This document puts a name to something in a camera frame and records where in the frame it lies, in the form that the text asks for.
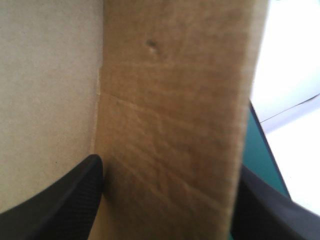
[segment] teal surface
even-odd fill
[[[288,197],[287,190],[279,176],[277,167],[265,144],[264,136],[256,124],[253,113],[249,112],[248,126],[245,137],[243,164],[257,174],[267,184]]]

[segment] cardboard box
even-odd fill
[[[0,5],[0,210],[94,152],[90,239],[224,239],[267,2]]]

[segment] beige cardboard surface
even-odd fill
[[[266,7],[104,1],[96,239],[226,239]]]
[[[0,212],[90,152],[101,0],[0,0]]]

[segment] crease in cardboard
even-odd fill
[[[99,102],[100,102],[100,95],[101,95],[101,71],[102,66],[99,67],[96,83],[95,83],[95,104],[94,104],[94,112],[93,112],[93,123],[92,123],[92,130],[91,130],[91,139],[89,145],[89,153],[93,154],[95,152],[96,146],[96,136],[97,136],[97,124],[98,124],[98,111],[99,111]]]

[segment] cardboard flap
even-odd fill
[[[104,1],[105,237],[226,239],[266,4]]]

